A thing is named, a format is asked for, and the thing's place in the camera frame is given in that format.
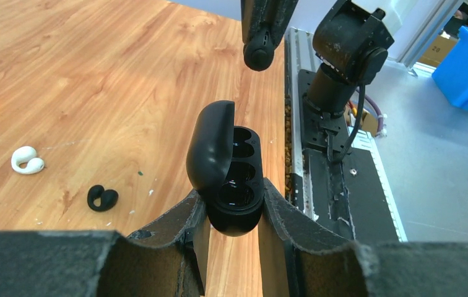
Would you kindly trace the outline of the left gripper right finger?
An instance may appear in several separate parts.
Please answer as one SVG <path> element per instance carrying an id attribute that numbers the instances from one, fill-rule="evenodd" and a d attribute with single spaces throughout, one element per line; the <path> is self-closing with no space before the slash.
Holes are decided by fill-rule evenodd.
<path id="1" fill-rule="evenodd" d="M 264 296 L 468 296 L 468 243 L 349 241 L 263 182 Z"/>

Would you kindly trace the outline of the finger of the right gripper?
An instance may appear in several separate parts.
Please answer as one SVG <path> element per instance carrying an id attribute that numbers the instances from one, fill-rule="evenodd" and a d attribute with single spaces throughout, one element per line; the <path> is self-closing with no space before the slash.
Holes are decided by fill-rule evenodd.
<path id="1" fill-rule="evenodd" d="M 276 49 L 282 41 L 297 3 L 298 0 L 267 1 L 264 23 L 274 49 Z"/>
<path id="2" fill-rule="evenodd" d="M 242 40 L 248 45 L 256 35 L 267 30 L 265 24 L 267 1 L 241 0 L 240 4 Z"/>

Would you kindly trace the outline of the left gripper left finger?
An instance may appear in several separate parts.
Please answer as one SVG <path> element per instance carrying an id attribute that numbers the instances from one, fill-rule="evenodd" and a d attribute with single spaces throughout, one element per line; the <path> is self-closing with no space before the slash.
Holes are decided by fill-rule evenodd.
<path id="1" fill-rule="evenodd" d="M 195 191 L 129 236 L 0 231 L 0 296 L 202 296 L 209 231 Z"/>

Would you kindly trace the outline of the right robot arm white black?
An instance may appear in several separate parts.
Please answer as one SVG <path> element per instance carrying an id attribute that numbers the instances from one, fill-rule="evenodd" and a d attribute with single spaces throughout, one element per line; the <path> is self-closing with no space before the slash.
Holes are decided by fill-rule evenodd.
<path id="1" fill-rule="evenodd" d="M 357 87 L 371 84 L 382 68 L 393 35 L 415 1 L 336 1 L 317 26 L 312 47 L 322 61 L 306 93 L 319 113 L 339 117 Z M 241 1 L 243 57 L 254 71 L 273 62 L 296 1 Z"/>

